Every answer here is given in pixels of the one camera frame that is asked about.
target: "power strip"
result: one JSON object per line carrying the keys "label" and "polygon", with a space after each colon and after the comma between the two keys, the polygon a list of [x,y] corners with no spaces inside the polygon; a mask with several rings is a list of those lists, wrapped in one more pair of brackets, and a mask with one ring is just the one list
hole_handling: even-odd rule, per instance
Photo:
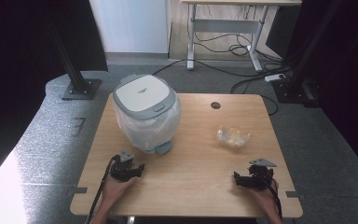
{"label": "power strip", "polygon": [[264,79],[266,80],[266,82],[270,82],[270,81],[285,79],[285,78],[286,76],[284,74],[277,74],[277,75],[267,76]]}

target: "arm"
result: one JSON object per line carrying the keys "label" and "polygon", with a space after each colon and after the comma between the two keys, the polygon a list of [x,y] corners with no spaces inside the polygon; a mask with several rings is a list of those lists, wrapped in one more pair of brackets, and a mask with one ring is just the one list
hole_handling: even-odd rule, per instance
{"label": "arm", "polygon": [[105,224],[115,202],[124,194],[129,186],[135,183],[137,179],[138,177],[133,177],[128,182],[119,183],[112,176],[108,175],[103,186],[103,198],[101,204],[95,212],[91,223]]}
{"label": "arm", "polygon": [[[271,186],[275,191],[277,191],[279,185],[274,180],[272,181]],[[275,203],[274,196],[272,195],[271,191],[268,189],[249,189],[249,192],[254,196],[258,206],[263,211],[269,224],[282,224],[278,213],[277,204]]]}

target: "gray lid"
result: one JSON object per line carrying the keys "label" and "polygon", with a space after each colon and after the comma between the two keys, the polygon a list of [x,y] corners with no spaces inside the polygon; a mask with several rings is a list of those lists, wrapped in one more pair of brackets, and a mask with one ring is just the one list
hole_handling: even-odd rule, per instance
{"label": "gray lid", "polygon": [[151,75],[131,75],[121,79],[113,96],[116,105],[134,119],[152,119],[176,101],[173,89]]}

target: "wooden table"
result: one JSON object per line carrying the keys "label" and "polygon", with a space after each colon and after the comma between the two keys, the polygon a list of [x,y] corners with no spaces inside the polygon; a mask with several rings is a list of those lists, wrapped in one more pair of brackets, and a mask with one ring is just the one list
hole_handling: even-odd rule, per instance
{"label": "wooden table", "polygon": [[[298,198],[269,115],[259,95],[179,94],[182,117],[165,155],[144,154],[131,146],[117,125],[110,95],[78,183],[87,193],[75,195],[71,211],[87,215],[110,158],[121,149],[135,155],[134,166],[145,170],[112,210],[116,216],[262,217],[246,188],[235,184],[233,172],[248,175],[249,161],[265,158],[276,163],[274,178],[284,217],[300,217]],[[211,103],[221,105],[213,109]],[[243,148],[229,148],[216,139],[219,126],[241,126],[251,131]]]}
{"label": "wooden table", "polygon": [[[301,0],[181,0],[181,3],[189,4],[190,12],[190,41],[187,47],[187,69],[194,68],[194,34],[196,32],[254,34],[251,46],[247,46],[249,56],[255,67],[255,71],[262,71],[260,61],[256,55],[258,39],[269,10],[269,6],[299,6]],[[197,5],[239,5],[239,6],[263,6],[263,12],[259,20],[203,20],[196,18]]]}

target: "white wall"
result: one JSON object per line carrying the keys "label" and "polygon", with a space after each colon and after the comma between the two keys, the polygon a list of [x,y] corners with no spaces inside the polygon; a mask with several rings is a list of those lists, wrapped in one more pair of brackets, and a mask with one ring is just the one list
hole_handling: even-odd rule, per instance
{"label": "white wall", "polygon": [[168,53],[170,0],[89,0],[105,52]]}

